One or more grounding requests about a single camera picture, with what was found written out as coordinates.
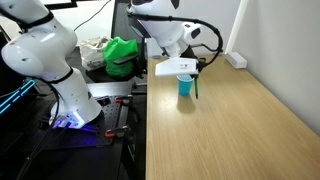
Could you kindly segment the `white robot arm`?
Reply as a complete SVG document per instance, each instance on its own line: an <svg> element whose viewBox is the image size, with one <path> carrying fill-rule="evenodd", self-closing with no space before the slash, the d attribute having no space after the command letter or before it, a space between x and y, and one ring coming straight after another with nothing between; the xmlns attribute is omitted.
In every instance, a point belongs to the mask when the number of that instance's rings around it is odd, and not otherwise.
<svg viewBox="0 0 320 180"><path fill-rule="evenodd" d="M179 0L131 0L130 26L140 36L153 38L168 59L156 66L158 76L193 75L200 64L182 53L191 42L185 20L174 19ZM94 120L101 105L92 97L81 72L66 63L77 43L75 32L63 26L40 0L0 0L1 15L23 29L21 36L1 50L3 61L15 72L38 77L58 91L50 123L80 129Z"/></svg>

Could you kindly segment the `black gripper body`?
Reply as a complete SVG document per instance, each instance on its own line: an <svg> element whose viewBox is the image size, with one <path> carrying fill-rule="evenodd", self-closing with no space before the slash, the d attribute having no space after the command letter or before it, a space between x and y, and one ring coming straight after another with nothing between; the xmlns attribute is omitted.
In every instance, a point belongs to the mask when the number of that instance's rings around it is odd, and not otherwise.
<svg viewBox="0 0 320 180"><path fill-rule="evenodd" d="M197 60L197 70L199 72L201 72L205 66L205 63L206 63L206 59L205 58L199 58L197 57L192 48L191 47L188 47L182 54L181 54L181 57L182 58L192 58L192 59L196 59Z"/></svg>

